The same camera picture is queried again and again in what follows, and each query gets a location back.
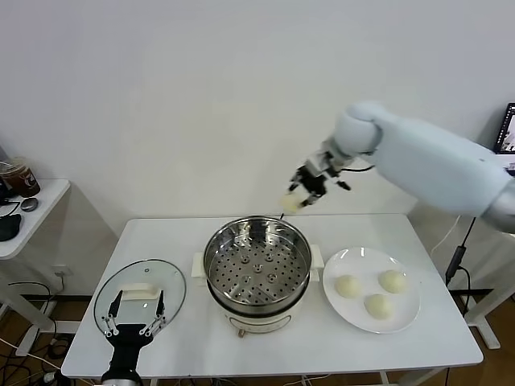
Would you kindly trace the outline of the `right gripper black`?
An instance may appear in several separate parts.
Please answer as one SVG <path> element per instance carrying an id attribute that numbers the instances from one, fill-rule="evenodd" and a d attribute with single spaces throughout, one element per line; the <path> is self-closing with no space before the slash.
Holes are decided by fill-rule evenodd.
<path id="1" fill-rule="evenodd" d="M 327 194 L 325 184 L 337 185 L 338 174 L 332 165 L 332 156 L 326 150 L 317 150 L 309 155 L 305 163 L 298 168 L 290 179 L 287 191 L 294 192 L 303 187 L 308 196 L 301 202 L 302 207 L 312 206 Z"/>

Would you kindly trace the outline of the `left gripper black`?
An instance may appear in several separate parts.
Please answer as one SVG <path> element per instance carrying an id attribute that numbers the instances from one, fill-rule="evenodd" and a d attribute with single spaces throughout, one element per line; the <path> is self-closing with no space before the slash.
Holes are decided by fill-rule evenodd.
<path id="1" fill-rule="evenodd" d="M 165 326 L 164 291 L 161 290 L 154 318 L 144 324 L 116 324 L 116 317 L 122 301 L 123 291 L 119 290 L 110 303 L 106 316 L 101 319 L 105 324 L 104 335 L 113 347 L 110 370 L 135 371 L 141 349 L 149 345 L 154 336 Z"/>

